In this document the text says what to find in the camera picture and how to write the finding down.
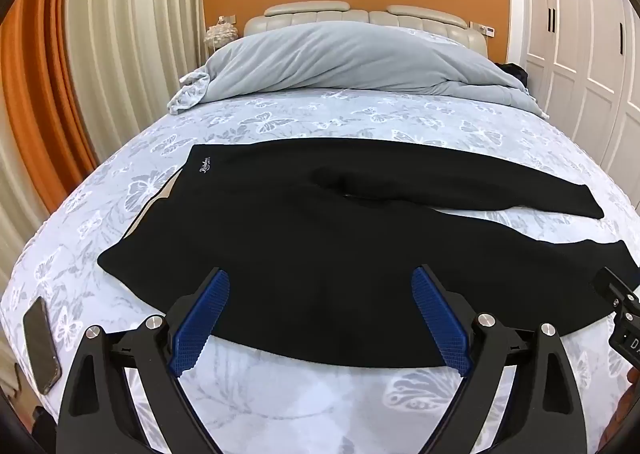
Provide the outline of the right hand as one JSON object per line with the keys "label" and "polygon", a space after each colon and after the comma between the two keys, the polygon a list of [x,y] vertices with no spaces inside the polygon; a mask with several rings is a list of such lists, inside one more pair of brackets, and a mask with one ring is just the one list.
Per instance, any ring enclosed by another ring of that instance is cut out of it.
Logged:
{"label": "right hand", "polygon": [[638,368],[633,367],[627,374],[627,380],[630,386],[627,388],[623,396],[618,401],[618,405],[616,408],[615,418],[617,424],[623,422],[624,418],[629,413],[632,404],[634,404],[634,393],[636,392],[637,385],[639,382],[639,370]]}

